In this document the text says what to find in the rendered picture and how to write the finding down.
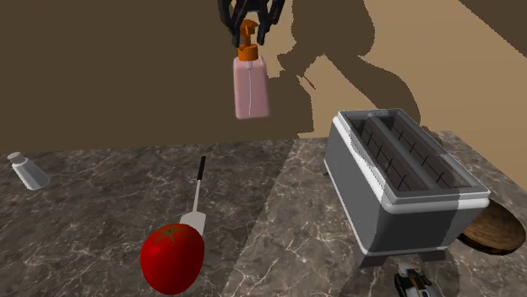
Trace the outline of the brown wooden bowl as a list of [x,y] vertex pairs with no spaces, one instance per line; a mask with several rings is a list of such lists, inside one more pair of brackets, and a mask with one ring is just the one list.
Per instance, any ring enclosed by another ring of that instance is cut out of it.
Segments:
[[518,250],[527,241],[527,234],[510,211],[490,200],[458,240],[477,251],[504,256]]

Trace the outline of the pink soap bottle orange pump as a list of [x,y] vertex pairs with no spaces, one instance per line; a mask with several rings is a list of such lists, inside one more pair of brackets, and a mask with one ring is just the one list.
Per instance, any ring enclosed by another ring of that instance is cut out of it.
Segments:
[[265,60],[258,53],[258,45],[251,36],[258,24],[244,19],[240,26],[242,43],[233,59],[233,83],[236,118],[239,120],[264,118],[270,114],[268,79]]

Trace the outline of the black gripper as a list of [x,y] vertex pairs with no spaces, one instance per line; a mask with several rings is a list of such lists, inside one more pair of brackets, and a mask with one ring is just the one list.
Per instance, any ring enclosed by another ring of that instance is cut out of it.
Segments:
[[217,0],[217,3],[220,20],[229,30],[234,47],[240,45],[240,26],[247,12],[257,12],[257,43],[263,46],[270,27],[279,22],[285,0]]

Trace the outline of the white salt shaker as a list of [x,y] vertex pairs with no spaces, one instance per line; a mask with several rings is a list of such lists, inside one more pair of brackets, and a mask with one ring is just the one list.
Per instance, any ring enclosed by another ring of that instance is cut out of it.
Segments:
[[27,189],[36,191],[49,184],[51,178],[22,153],[11,153],[7,159],[11,162],[11,166]]

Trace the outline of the grey and white toaster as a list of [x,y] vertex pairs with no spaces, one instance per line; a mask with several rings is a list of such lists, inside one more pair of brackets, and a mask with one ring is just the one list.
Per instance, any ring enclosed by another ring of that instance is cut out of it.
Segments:
[[324,165],[356,237],[356,265],[442,261],[490,191],[401,109],[340,111]]

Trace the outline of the red tomato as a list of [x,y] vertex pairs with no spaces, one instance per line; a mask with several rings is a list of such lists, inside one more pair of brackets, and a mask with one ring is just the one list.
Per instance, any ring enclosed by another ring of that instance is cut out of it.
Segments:
[[156,291],[174,295],[197,279],[204,261],[204,240],[187,224],[168,224],[143,243],[140,265],[147,283]]

